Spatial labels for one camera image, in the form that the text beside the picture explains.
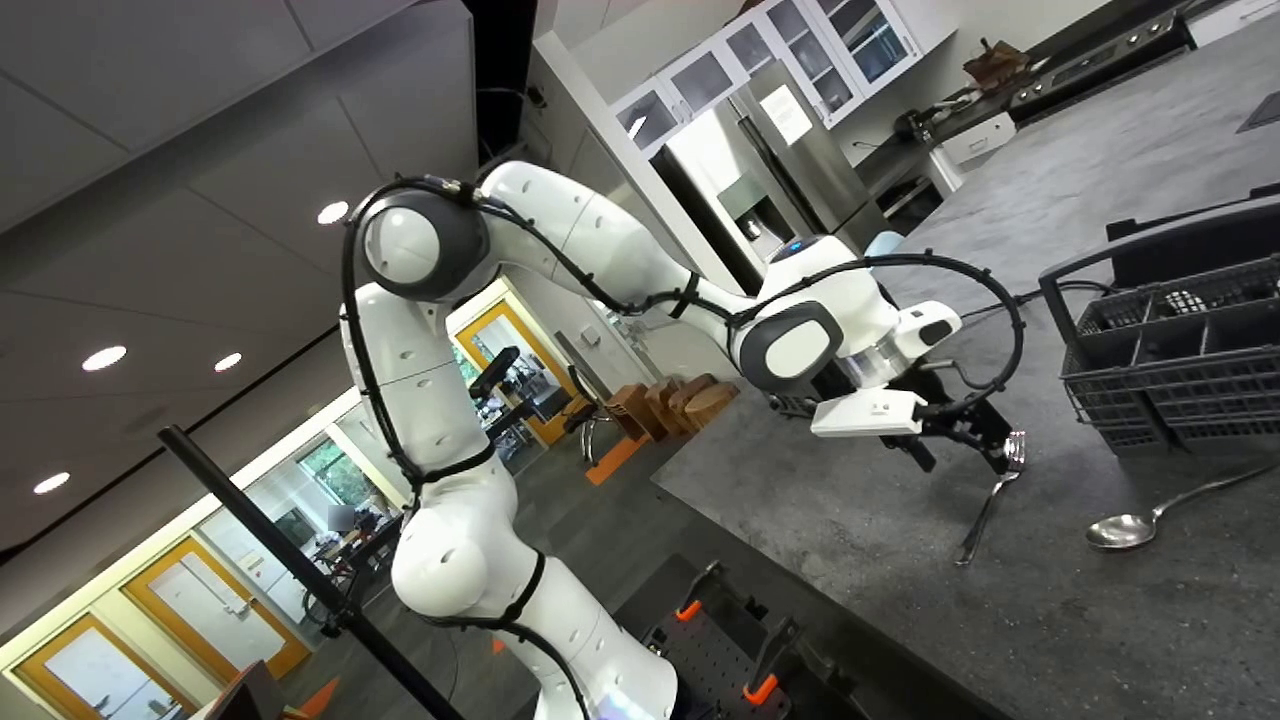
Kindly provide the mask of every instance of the cabinet door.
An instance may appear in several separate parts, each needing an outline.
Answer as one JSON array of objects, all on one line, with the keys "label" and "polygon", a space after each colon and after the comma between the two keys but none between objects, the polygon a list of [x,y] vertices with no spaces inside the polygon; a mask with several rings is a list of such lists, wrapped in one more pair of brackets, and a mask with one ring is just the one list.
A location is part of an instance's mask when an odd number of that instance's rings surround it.
[{"label": "cabinet door", "polygon": [[761,37],[756,21],[740,25],[740,29],[729,29],[725,32],[725,42],[737,59],[737,68],[745,68],[745,76],[756,76],[761,68],[768,68],[771,59],[771,47],[768,40]]},{"label": "cabinet door", "polygon": [[836,42],[836,53],[843,53],[842,59],[848,59],[857,80],[867,89],[896,80],[922,56],[893,2],[817,0],[808,9],[822,11],[822,32],[834,32],[827,40]]},{"label": "cabinet door", "polygon": [[633,135],[636,146],[658,153],[676,126],[676,99],[664,80],[651,80],[617,105],[617,121]]},{"label": "cabinet door", "polygon": [[779,47],[777,56],[789,65],[812,109],[823,110],[823,123],[836,123],[857,105],[857,89],[842,70],[823,37],[804,14],[801,0],[777,0],[761,21]]},{"label": "cabinet door", "polygon": [[698,121],[703,109],[715,109],[731,89],[740,89],[748,76],[729,65],[725,42],[691,53],[688,59],[671,65],[669,70],[676,91],[681,121]]}]

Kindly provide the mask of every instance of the black pole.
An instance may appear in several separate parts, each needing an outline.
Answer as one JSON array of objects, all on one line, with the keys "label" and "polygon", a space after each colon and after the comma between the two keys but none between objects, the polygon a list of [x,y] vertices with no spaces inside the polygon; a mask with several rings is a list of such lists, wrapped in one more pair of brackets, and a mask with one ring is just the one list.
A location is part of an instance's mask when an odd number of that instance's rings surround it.
[{"label": "black pole", "polygon": [[216,467],[204,446],[179,430],[165,428],[160,443],[187,465],[187,472],[216,495],[226,507],[301,578],[309,593],[338,606],[339,622],[367,646],[373,659],[380,659],[405,686],[417,697],[433,715],[459,720],[459,713],[433,686],[424,672],[402,655],[402,646],[367,622],[361,604],[352,604],[238,484],[226,467]]}]

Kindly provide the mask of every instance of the spoon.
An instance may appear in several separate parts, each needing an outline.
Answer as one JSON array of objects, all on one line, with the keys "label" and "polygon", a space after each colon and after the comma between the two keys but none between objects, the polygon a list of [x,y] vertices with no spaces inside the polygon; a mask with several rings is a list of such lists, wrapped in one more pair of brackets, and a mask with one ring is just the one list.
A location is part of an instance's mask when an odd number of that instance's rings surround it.
[{"label": "spoon", "polygon": [[1236,489],[1244,479],[1256,479],[1256,474],[1270,474],[1273,467],[1250,467],[1242,474],[1220,474],[1220,479],[1209,479],[1201,489],[1190,489],[1163,503],[1158,503],[1150,514],[1136,514],[1136,510],[1119,510],[1119,514],[1106,514],[1096,524],[1089,524],[1089,539],[1091,549],[1106,549],[1106,552],[1123,552],[1123,549],[1143,549],[1158,539],[1158,524],[1183,500],[1195,500],[1195,495],[1209,495],[1209,492],[1225,492],[1225,489]]}]

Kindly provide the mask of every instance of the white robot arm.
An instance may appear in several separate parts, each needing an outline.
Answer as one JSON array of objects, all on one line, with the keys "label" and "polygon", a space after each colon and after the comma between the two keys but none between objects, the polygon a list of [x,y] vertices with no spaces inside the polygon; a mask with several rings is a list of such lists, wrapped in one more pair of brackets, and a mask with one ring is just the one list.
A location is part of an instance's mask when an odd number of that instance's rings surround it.
[{"label": "white robot arm", "polygon": [[681,314],[764,390],[836,364],[857,390],[812,411],[817,436],[912,436],[925,398],[889,382],[959,314],[944,303],[893,306],[848,258],[842,241],[822,241],[771,262],[764,293],[745,301],[681,267],[613,201],[534,162],[500,162],[476,193],[441,178],[373,193],[348,217],[343,347],[392,458],[419,492],[392,564],[402,598],[433,621],[503,633],[539,680],[539,715],[669,715],[671,665],[511,532],[517,489],[473,415],[446,314],[500,267],[525,262],[608,306]]}]

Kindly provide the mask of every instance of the ceiling light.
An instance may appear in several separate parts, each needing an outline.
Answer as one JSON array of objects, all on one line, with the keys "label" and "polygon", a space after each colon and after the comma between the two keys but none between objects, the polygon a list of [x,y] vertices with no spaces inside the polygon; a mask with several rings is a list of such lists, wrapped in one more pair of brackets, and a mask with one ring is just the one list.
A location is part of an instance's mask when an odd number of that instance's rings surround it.
[{"label": "ceiling light", "polygon": [[105,370],[105,367],[111,367],[111,364],[121,364],[128,355],[128,347],[124,342],[108,342],[108,347],[102,347],[102,350],[91,350],[91,355],[83,355],[83,370]]},{"label": "ceiling light", "polygon": [[348,208],[352,208],[348,201],[331,201],[320,208],[317,223],[326,223],[326,228],[339,223],[339,220],[348,220]]},{"label": "ceiling light", "polygon": [[216,358],[211,370],[227,370],[227,367],[238,367],[242,358],[243,358],[243,355],[233,350],[233,355]]},{"label": "ceiling light", "polygon": [[43,474],[32,492],[35,492],[35,495],[50,495],[50,492],[63,489],[67,479],[74,479],[74,472],[52,472],[52,474]]}]

